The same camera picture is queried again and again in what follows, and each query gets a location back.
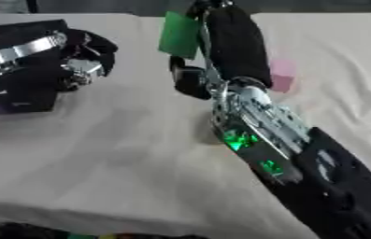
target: black glove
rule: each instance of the black glove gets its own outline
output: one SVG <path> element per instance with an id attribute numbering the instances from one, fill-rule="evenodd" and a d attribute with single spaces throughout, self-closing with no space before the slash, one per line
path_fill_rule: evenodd
<path id="1" fill-rule="evenodd" d="M 207 17 L 210 58 L 224 79 L 253 77 L 272 87 L 261 30 L 236 6 L 213 9 Z"/>

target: pink block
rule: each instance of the pink block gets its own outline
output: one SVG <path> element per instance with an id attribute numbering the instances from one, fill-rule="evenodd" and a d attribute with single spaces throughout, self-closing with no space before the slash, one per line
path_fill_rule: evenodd
<path id="1" fill-rule="evenodd" d="M 274 86 L 272 91 L 288 92 L 295 78 L 295 65 L 285 59 L 273 59 L 270 63 Z"/>

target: table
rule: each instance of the table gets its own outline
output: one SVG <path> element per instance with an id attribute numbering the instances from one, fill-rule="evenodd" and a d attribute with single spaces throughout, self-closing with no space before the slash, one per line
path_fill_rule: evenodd
<path id="1" fill-rule="evenodd" d="M 62 95 L 51 113 L 0 117 L 0 221 L 89 234 L 316 238 L 215 143 L 210 103 L 173 90 L 168 57 L 157 51 L 162 19 L 35 14 L 0 23 L 60 18 L 116 42 L 117 64 L 110 77 Z M 253 19 L 269 56 L 297 67 L 292 90 L 273 98 L 371 169 L 371 14 Z"/>

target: white cloth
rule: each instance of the white cloth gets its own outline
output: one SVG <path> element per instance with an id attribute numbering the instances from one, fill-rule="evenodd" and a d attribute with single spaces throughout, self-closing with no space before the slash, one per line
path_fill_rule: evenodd
<path id="1" fill-rule="evenodd" d="M 51 113 L 0 117 L 0 220 L 90 234 L 316 238 L 215 143 L 210 102 L 175 92 L 157 51 L 163 19 L 0 15 L 0 23 L 60 18 L 116 42 L 117 64 Z M 273 98 L 371 169 L 371 14 L 253 19 L 270 57 L 297 67 L 292 90 Z"/>

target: white tablecloth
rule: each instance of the white tablecloth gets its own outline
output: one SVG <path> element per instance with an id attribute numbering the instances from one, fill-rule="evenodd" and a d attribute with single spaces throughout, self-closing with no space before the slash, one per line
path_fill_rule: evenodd
<path id="1" fill-rule="evenodd" d="M 0 23 L 60 18 L 116 42 L 117 64 L 51 113 L 0 117 L 0 221 L 90 234 L 316 238 L 215 144 L 210 103 L 174 91 L 157 51 L 163 19 L 0 15 Z M 371 14 L 253 19 L 270 57 L 296 64 L 292 90 L 274 98 L 371 169 Z"/>

